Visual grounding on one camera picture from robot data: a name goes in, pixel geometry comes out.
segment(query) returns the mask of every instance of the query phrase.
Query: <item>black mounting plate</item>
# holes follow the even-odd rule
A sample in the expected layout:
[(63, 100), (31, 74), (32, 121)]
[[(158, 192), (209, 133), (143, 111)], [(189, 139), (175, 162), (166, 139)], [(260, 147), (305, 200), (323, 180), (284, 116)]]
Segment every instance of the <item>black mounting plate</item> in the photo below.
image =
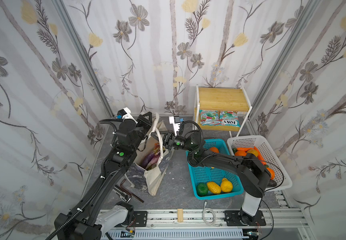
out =
[[(245, 226), (243, 225), (239, 219), (238, 214), (240, 211), (225, 211), (225, 222), (227, 223), (228, 227), (234, 227), (234, 226)], [(260, 226), (266, 226), (265, 218), (263, 218), (262, 211), (257, 211), (255, 214), (255, 223), (252, 223), (250, 226), (257, 226), (257, 223)]]
[[(147, 211), (134, 211), (134, 222), (129, 225), (129, 228), (133, 227), (146, 227), (148, 220)], [(115, 227), (126, 227), (120, 224), (115, 225)]]

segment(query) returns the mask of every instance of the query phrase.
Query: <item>wall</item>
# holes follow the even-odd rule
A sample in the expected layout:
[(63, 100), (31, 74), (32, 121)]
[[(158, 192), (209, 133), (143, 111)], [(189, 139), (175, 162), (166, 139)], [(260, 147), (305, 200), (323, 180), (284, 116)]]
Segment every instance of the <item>wall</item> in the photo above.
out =
[(252, 120), (316, 238), (346, 238), (346, 0), (321, 2)]
[(193, 114), (196, 84), (253, 101), (307, 1), (64, 3), (115, 111)]
[(106, 118), (89, 84), (51, 2), (0, 0), (0, 239), (46, 238), (80, 198)]

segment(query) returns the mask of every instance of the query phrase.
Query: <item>shelf board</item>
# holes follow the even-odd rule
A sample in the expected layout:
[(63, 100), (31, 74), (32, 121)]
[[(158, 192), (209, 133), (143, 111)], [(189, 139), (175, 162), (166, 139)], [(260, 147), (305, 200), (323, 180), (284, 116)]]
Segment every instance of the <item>shelf board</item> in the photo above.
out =
[(242, 89), (198, 88), (198, 90), (201, 110), (249, 111), (249, 104)]
[(231, 132), (238, 132), (240, 130), (240, 127), (233, 127), (233, 126), (210, 126), (210, 125), (201, 125), (201, 115), (198, 116), (197, 124), (199, 127), (201, 127), (202, 130), (215, 130), (215, 131), (231, 131)]

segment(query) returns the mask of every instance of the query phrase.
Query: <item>marble floor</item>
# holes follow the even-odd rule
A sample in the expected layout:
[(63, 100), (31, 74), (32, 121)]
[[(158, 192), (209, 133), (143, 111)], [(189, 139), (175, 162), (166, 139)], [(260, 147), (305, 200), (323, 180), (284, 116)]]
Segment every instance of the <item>marble floor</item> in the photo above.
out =
[[(173, 130), (173, 126), (169, 124), (168, 117), (161, 117), (161, 120), (165, 122), (168, 129)], [(189, 131), (186, 128), (190, 128), (191, 130), (191, 125), (185, 125), (184, 133)], [(109, 134), (111, 132), (112, 130), (109, 129), (109, 132), (103, 141), (103, 146), (99, 152), (97, 161), (88, 180), (87, 189), (90, 188), (90, 186), (99, 176), (101, 162), (111, 150), (110, 142), (113, 136), (112, 134)], [(226, 131), (208, 130), (203, 131), (203, 133), (204, 139), (221, 138), (226, 142), (230, 137), (229, 132)], [(240, 135), (249, 135), (247, 127), (242, 129)], [(131, 188), (128, 181), (125, 182), (124, 186), (145, 201), (144, 203), (141, 203), (136, 198), (132, 197), (129, 204), (132, 204), (135, 210), (177, 208), (202, 209), (204, 207), (204, 201), (199, 200), (194, 196), (185, 151), (176, 150), (174, 152), (156, 196), (153, 197), (147, 193)], [(229, 198), (207, 200), (207, 207), (212, 209), (239, 209), (243, 203), (243, 195), (244, 194)], [(278, 202), (274, 196), (274, 192), (267, 192), (263, 197), (263, 200), (270, 208), (279, 208)], [(120, 201), (120, 198), (114, 192), (111, 192), (103, 203), (102, 209), (111, 209), (118, 201)]]

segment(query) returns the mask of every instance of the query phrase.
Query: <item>canvas bag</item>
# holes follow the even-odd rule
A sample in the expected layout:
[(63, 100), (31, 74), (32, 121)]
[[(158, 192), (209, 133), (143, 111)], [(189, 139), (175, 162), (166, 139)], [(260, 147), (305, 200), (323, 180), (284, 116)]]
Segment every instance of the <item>canvas bag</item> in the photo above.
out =
[[(144, 159), (154, 148), (155, 143), (158, 143), (156, 139), (150, 137), (151, 132), (153, 132), (153, 128), (159, 134), (159, 131), (166, 131), (166, 126), (163, 121), (158, 122), (159, 116), (156, 114), (156, 119), (153, 123), (153, 126), (147, 133), (149, 138), (147, 139), (147, 144), (144, 151), (137, 150), (137, 156), (134, 159), (134, 162), (131, 164), (130, 168), (125, 174), (127, 180), (132, 184), (132, 187), (135, 187), (143, 192), (147, 192), (152, 196), (155, 196), (158, 190), (158, 187), (161, 184), (162, 178), (165, 175), (165, 171), (169, 165), (170, 159), (173, 155), (173, 149), (165, 149), (163, 154), (161, 154), (160, 158), (157, 161), (157, 166), (152, 170), (145, 170), (141, 166), (139, 166)], [(144, 148), (145, 142), (142, 141), (138, 147), (138, 149)]]

